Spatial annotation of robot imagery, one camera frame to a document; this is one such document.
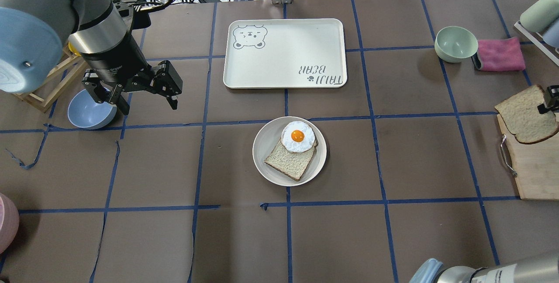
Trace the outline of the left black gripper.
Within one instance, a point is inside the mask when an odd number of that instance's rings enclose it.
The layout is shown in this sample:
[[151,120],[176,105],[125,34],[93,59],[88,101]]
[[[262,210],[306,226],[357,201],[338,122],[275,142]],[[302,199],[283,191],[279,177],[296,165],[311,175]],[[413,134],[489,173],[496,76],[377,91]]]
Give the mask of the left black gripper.
[[82,53],[90,66],[82,84],[98,103],[114,104],[124,116],[130,105],[123,100],[123,92],[146,91],[166,98],[172,110],[177,110],[182,93],[183,80],[169,60],[156,66],[148,64],[131,34],[124,35],[122,42],[101,53]]

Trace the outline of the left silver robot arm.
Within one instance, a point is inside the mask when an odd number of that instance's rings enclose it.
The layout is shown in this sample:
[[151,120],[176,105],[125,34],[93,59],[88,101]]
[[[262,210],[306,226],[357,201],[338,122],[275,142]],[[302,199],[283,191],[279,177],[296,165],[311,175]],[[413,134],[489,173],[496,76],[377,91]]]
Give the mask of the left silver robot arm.
[[70,43],[89,65],[82,83],[92,100],[128,114],[123,93],[146,91],[176,109],[183,80],[164,60],[150,66],[132,31],[148,28],[148,15],[119,0],[0,0],[1,90],[32,92],[58,64]]

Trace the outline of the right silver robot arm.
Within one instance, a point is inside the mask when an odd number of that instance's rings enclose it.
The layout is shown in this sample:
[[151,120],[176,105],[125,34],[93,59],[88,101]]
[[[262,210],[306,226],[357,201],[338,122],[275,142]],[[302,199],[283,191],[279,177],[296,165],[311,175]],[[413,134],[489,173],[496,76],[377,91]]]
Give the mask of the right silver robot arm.
[[[523,200],[558,200],[558,86],[539,85],[495,106],[500,153]],[[558,250],[493,267],[444,268],[428,259],[412,283],[556,283]]]

